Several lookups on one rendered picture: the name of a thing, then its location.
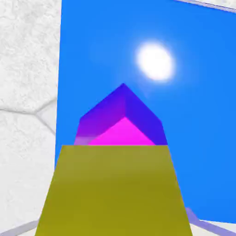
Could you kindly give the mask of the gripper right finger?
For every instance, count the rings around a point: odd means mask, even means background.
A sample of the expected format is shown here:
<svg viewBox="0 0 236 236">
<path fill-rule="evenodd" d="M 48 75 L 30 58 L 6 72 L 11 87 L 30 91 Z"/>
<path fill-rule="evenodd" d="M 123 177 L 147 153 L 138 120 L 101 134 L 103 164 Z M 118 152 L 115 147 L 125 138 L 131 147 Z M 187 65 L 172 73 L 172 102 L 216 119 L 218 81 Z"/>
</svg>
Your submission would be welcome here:
<svg viewBox="0 0 236 236">
<path fill-rule="evenodd" d="M 218 236 L 236 236 L 236 224 L 199 220 L 190 208 L 185 209 L 190 224 Z"/>
</svg>

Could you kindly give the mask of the large blue box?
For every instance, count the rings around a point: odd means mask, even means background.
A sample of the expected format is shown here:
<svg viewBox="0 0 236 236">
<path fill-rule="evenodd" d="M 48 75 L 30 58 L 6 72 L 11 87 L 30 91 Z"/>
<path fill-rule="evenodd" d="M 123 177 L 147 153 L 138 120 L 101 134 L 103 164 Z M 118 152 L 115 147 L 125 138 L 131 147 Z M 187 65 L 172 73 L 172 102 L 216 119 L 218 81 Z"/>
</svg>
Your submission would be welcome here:
<svg viewBox="0 0 236 236">
<path fill-rule="evenodd" d="M 186 207 L 236 223 L 236 13 L 176 0 L 62 0 L 55 153 L 126 84 L 161 120 Z"/>
</svg>

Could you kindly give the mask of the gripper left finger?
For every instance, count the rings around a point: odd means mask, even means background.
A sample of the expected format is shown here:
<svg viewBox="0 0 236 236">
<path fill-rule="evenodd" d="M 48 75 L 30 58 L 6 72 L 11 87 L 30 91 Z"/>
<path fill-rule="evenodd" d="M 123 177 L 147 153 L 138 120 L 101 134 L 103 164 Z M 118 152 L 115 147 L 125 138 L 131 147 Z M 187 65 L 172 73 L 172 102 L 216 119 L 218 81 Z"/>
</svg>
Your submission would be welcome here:
<svg viewBox="0 0 236 236">
<path fill-rule="evenodd" d="M 23 224 L 21 226 L 18 226 L 16 228 L 4 231 L 0 233 L 0 236 L 18 236 L 20 234 L 23 234 L 27 231 L 30 231 L 34 228 L 36 228 L 38 225 L 38 220 L 28 222 L 26 224 Z"/>
</svg>

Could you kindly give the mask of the small yellow cube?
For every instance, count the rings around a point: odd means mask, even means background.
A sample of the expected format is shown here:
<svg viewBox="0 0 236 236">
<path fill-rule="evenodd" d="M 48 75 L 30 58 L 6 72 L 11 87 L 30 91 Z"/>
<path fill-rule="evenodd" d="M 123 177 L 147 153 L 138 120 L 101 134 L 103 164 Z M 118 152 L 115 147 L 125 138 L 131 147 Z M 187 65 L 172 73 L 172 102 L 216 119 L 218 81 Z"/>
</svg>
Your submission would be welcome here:
<svg viewBox="0 0 236 236">
<path fill-rule="evenodd" d="M 167 146 L 63 146 L 35 236 L 192 236 Z"/>
</svg>

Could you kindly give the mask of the small magenta cube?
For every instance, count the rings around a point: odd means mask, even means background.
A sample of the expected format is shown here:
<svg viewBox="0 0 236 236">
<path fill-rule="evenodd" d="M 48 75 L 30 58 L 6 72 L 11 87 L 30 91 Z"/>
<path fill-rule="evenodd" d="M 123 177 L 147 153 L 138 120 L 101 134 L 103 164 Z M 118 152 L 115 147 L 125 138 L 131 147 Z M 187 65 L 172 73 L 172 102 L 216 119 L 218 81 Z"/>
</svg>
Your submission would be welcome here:
<svg viewBox="0 0 236 236">
<path fill-rule="evenodd" d="M 76 145 L 167 145 L 160 119 L 124 83 L 80 118 Z"/>
</svg>

